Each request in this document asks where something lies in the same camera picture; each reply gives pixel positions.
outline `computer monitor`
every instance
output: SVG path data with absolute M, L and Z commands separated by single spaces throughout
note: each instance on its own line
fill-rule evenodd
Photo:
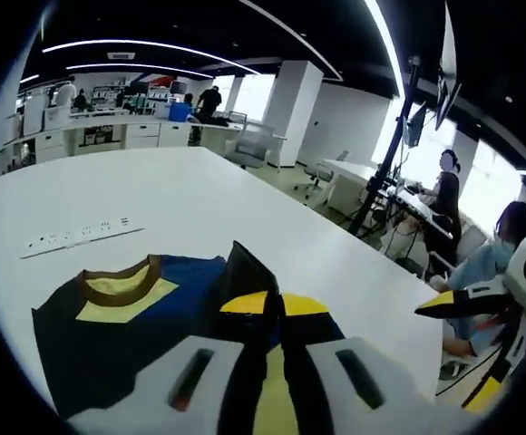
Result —
M 424 117 L 426 116 L 426 104 L 423 104 L 413 117 L 404 124 L 404 144 L 408 148 L 418 146 L 423 134 Z
M 446 115 L 454 105 L 461 90 L 461 84 L 456 81 L 456 49 L 454 47 L 454 32 L 448 5 L 444 4 L 444 41 L 443 57 L 438 72 L 438 96 L 436 100 L 436 126 L 438 131 Z

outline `white pillar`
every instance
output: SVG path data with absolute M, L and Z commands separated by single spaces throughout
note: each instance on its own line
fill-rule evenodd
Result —
M 311 62 L 285 61 L 281 64 L 263 122 L 287 140 L 283 142 L 280 159 L 279 155 L 274 155 L 269 163 L 295 166 L 323 77 Z
M 232 111 L 235 108 L 241 84 L 243 84 L 243 78 L 236 76 L 233 79 L 233 84 L 230 86 L 229 99 L 227 100 L 227 107 L 224 108 L 224 111 Z

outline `power strip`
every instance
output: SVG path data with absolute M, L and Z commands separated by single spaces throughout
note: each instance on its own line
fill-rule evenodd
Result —
M 128 217 L 102 220 L 91 225 L 78 227 L 74 231 L 57 231 L 34 237 L 24 244 L 21 258 L 40 256 L 60 249 L 78 247 L 86 243 L 104 240 L 110 237 L 141 231 L 144 228 L 133 225 Z

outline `drawer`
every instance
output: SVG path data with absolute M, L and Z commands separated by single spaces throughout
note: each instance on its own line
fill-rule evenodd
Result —
M 127 138 L 145 138 L 158 136 L 160 124 L 130 124 L 126 130 Z
M 44 163 L 50 160 L 62 159 L 68 157 L 69 154 L 64 146 L 51 147 L 44 150 L 35 150 L 35 162 Z
M 126 150 L 137 148 L 156 148 L 158 146 L 158 137 L 149 138 L 126 138 Z
M 189 144 L 189 124 L 162 124 L 159 147 L 186 147 Z
M 45 150 L 46 148 L 52 147 L 60 147 L 63 145 L 65 145 L 63 131 L 40 134 L 35 138 L 35 151 Z

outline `ceiling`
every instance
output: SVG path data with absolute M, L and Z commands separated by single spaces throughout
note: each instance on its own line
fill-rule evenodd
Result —
M 133 62 L 191 71 L 219 63 L 193 53 L 129 44 L 85 45 L 41 52 L 57 44 L 117 38 L 175 44 L 233 61 L 263 57 L 308 59 L 324 71 L 325 78 L 336 78 L 332 69 L 304 43 L 245 5 L 245 1 L 138 0 L 127 8 L 122 8 L 115 0 L 60 1 L 44 28 L 44 39 L 40 35 L 37 37 L 24 76 L 39 73 L 40 81 L 61 77 L 67 74 L 66 66 L 110 62 L 106 56 L 109 51 L 136 52 Z M 323 55 L 336 71 L 341 72 L 344 81 L 340 84 L 384 96 L 395 92 L 384 44 L 363 0 L 252 2 L 286 24 L 297 37 Z M 403 72 L 409 71 L 409 56 L 419 54 L 424 78 L 435 82 L 443 41 L 443 0 L 377 0 L 377 3 Z M 526 147 L 526 0 L 448 0 L 448 5 L 453 21 L 458 77 L 463 83 L 461 95 L 479 109 L 474 117 L 459 110 L 453 111 L 451 117 L 467 124 L 469 130 L 477 129 L 477 116 L 494 118 Z M 254 63 L 249 67 L 261 73 L 276 73 L 279 64 Z M 245 73 L 237 67 L 223 65 L 204 72 L 213 75 Z M 484 125 L 478 133 L 516 166 L 526 168 L 526 159 L 500 134 Z

